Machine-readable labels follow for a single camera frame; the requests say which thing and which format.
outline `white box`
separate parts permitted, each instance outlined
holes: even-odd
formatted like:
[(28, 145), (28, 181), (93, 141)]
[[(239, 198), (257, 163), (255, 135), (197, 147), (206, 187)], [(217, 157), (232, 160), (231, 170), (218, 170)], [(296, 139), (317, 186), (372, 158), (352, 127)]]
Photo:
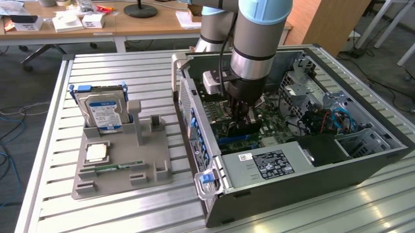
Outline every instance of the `white box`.
[(352, 47), (355, 44), (357, 44), (359, 39), (360, 39), (360, 34), (356, 33), (355, 31), (351, 31), (348, 38), (347, 38), (347, 41), (345, 41), (345, 44), (344, 44), (340, 52), (352, 51)]
[(44, 23), (40, 16), (12, 16), (10, 18), (17, 31), (38, 31)]
[(56, 16), (52, 19), (52, 22), (57, 33), (84, 29), (82, 23), (80, 22), (77, 16)]
[(85, 28), (102, 28), (104, 23), (105, 21), (102, 14), (85, 15), (82, 18), (82, 25)]

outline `wheel caster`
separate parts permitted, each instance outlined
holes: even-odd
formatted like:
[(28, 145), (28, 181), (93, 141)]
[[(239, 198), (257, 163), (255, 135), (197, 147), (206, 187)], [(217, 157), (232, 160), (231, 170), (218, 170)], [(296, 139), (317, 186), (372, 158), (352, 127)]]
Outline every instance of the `wheel caster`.
[(22, 66), (22, 70), (29, 73), (33, 71), (33, 67), (32, 66)]
[(89, 43), (90, 48), (97, 49), (97, 44), (96, 43)]
[(28, 51), (26, 46), (22, 46), (22, 45), (18, 45), (18, 49), (20, 49), (20, 51), (22, 51), (22, 52), (26, 52), (26, 51)]

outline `black lamp base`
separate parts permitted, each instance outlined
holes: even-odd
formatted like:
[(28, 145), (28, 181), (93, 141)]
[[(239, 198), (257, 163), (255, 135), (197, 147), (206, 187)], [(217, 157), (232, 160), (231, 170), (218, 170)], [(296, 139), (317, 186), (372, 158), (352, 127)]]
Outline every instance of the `black lamp base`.
[(133, 4), (125, 6), (124, 13), (133, 18), (149, 18), (157, 14), (157, 9), (149, 5), (141, 5), (138, 9), (138, 5)]

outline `hard drive label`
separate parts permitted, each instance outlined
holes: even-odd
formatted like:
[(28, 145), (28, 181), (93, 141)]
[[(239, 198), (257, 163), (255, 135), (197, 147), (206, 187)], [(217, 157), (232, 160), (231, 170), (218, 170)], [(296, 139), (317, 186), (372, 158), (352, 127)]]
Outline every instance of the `hard drive label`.
[(265, 180), (293, 173), (281, 150), (252, 156), (261, 178)]
[(102, 130), (114, 130), (121, 127), (121, 119), (116, 110), (116, 102), (94, 102), (89, 103), (92, 116), (96, 122), (96, 126)]

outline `table leg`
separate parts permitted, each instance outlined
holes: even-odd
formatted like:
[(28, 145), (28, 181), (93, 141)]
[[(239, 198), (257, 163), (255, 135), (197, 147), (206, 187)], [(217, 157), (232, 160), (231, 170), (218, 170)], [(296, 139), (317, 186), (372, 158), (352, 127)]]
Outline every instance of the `table leg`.
[(396, 15), (391, 25), (388, 26), (388, 29), (384, 31), (380, 39), (377, 40), (376, 44), (375, 44), (375, 48), (379, 48), (381, 46), (381, 43), (384, 42), (384, 40), (387, 39), (387, 37), (389, 36), (396, 24), (400, 22), (401, 18), (404, 17), (405, 13), (408, 12), (409, 8), (412, 7), (415, 0), (411, 0), (408, 2), (408, 4), (404, 6), (404, 8), (401, 8), (401, 11), (399, 12), (399, 14)]
[(360, 48), (365, 39), (368, 38), (376, 24), (379, 23), (380, 21), (380, 18), (381, 16), (384, 15), (385, 11), (388, 10), (388, 7), (391, 6), (392, 4), (392, 0), (387, 0), (385, 3), (383, 4), (383, 7), (379, 11), (379, 13), (376, 14), (373, 20), (371, 21), (369, 25), (368, 25), (368, 28), (365, 29), (364, 33), (363, 33), (363, 36), (360, 37), (359, 41), (357, 41), (357, 44), (356, 44), (356, 48)]
[(400, 60), (397, 62), (399, 66), (403, 66), (403, 64), (407, 62), (408, 58), (413, 55), (413, 53), (415, 53), (415, 43), (413, 43), (412, 47), (409, 48), (409, 50), (407, 51), (407, 53), (400, 58)]
[(116, 52), (126, 52), (124, 42), (125, 42), (124, 36), (116, 36), (114, 37)]

